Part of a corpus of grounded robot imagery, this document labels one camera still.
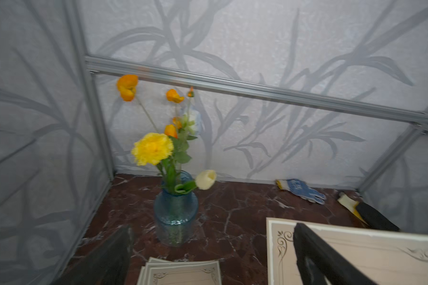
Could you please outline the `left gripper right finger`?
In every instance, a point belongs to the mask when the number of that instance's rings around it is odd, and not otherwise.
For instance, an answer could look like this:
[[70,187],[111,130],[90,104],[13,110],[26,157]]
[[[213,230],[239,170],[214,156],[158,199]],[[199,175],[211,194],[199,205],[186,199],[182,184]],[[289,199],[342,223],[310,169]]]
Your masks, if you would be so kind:
[[374,285],[304,223],[293,234],[297,267],[304,285]]

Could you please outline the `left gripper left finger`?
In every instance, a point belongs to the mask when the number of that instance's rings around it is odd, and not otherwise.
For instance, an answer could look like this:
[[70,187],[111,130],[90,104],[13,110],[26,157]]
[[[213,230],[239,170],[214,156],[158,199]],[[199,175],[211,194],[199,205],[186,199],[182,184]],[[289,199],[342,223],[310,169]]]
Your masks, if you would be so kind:
[[133,252],[134,232],[121,226],[53,285],[123,285]]

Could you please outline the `beige stationery sheet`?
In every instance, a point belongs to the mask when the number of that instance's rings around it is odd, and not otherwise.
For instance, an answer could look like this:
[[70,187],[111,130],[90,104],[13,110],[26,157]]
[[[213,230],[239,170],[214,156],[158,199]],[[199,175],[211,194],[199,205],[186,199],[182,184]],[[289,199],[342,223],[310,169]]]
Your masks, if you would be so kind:
[[138,285],[221,285],[219,261],[172,262],[150,257]]

